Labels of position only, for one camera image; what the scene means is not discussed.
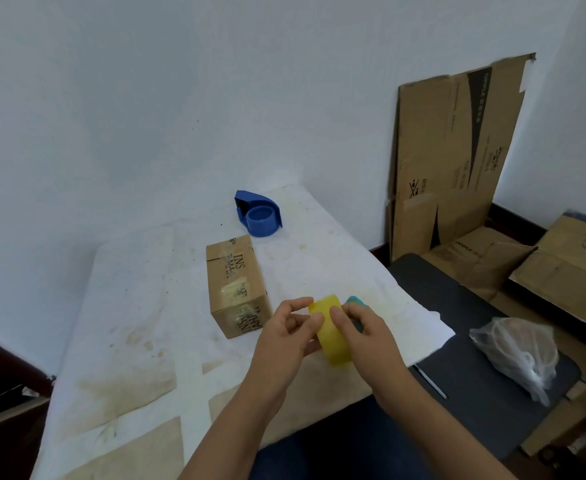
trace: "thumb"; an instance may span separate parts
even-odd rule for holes
[[[337,330],[339,330],[346,339],[349,347],[360,338],[360,332],[347,314],[339,306],[331,306],[331,319]]]
[[[310,342],[315,334],[321,329],[324,323],[324,314],[321,312],[314,313],[302,323],[302,326],[294,334],[296,340],[299,340],[301,347],[304,349],[306,344]]]

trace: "finger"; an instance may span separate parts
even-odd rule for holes
[[[344,313],[344,310],[339,306],[331,306],[330,313],[333,324],[342,333],[349,344],[349,347],[357,340],[361,339],[360,332],[355,328],[355,325],[353,325],[353,322],[348,315]]]
[[[320,344],[320,341],[317,339],[311,340],[310,342],[308,342],[306,344],[306,347],[304,348],[304,357],[306,357],[309,354],[312,354],[314,352],[317,352],[319,349],[322,348],[322,345]]]
[[[302,323],[299,330],[293,334],[293,337],[295,337],[302,350],[304,350],[306,344],[308,344],[308,342],[310,342],[321,329],[322,323],[324,323],[324,314],[321,312],[314,313],[308,320]]]
[[[284,318],[288,317],[292,312],[297,312],[297,310],[306,308],[311,303],[313,303],[313,298],[311,296],[303,296],[302,298],[296,299],[285,299],[282,301],[282,303],[279,304],[273,316]]]
[[[377,315],[370,306],[362,306],[355,301],[349,301],[342,305],[342,311],[350,318],[357,319],[362,322],[364,328],[370,327],[374,324]]]
[[[289,333],[295,332],[302,326],[302,323],[308,320],[309,315],[300,315],[297,313],[291,313],[286,318],[286,329]]]

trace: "person's left hand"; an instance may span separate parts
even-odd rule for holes
[[[241,389],[268,408],[268,420],[279,411],[286,389],[295,378],[305,355],[320,349],[317,331],[324,323],[321,313],[294,314],[313,303],[313,298],[287,299],[277,307],[261,331],[249,371]]]

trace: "yellow tape roll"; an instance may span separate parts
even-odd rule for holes
[[[340,365],[351,361],[351,353],[344,336],[331,320],[331,314],[329,313],[331,306],[342,306],[340,305],[340,300],[334,294],[325,296],[321,300],[308,305],[308,311],[311,315],[317,312],[324,314],[324,323],[320,331],[317,332],[317,338],[320,340],[324,350],[324,356],[331,365]]]

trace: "hand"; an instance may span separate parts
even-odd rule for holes
[[[331,319],[346,339],[353,364],[360,376],[373,389],[382,409],[391,414],[386,399],[397,387],[401,388],[406,379],[412,378],[393,334],[369,306],[354,302],[346,303],[341,308],[331,306]],[[362,333],[350,319],[360,320]]]
[[[264,401],[268,420],[279,411],[286,397],[286,389],[295,378],[305,355],[320,349],[317,331],[324,323],[324,315],[294,314],[313,303],[313,298],[283,301],[266,322],[257,340],[249,371],[241,388]]]

